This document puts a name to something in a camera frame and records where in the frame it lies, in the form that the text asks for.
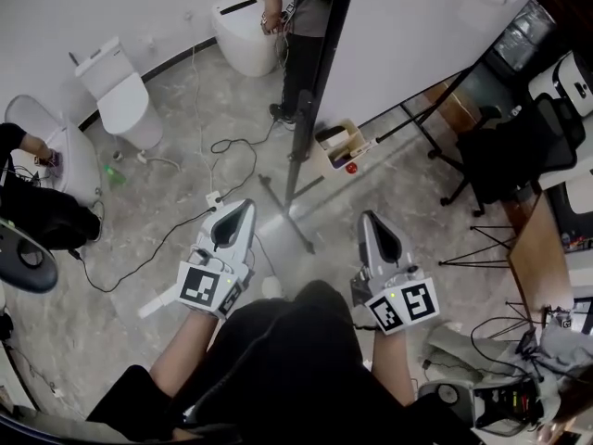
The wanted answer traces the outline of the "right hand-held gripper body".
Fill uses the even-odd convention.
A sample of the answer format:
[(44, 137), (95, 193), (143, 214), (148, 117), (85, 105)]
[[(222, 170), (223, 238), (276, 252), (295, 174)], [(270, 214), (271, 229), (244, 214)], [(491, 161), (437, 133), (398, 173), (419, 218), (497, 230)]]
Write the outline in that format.
[(354, 306), (363, 306), (384, 334), (436, 318), (439, 303), (432, 278), (415, 264), (372, 276), (362, 268), (350, 281)]

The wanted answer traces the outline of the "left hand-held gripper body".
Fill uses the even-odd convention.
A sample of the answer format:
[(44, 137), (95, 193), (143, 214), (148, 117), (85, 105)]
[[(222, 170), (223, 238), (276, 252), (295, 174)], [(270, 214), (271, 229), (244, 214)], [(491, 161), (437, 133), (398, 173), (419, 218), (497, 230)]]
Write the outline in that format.
[(249, 232), (224, 248), (199, 232), (189, 260), (179, 265), (174, 299), (190, 309), (227, 318), (247, 289), (251, 270), (246, 257), (252, 240)]

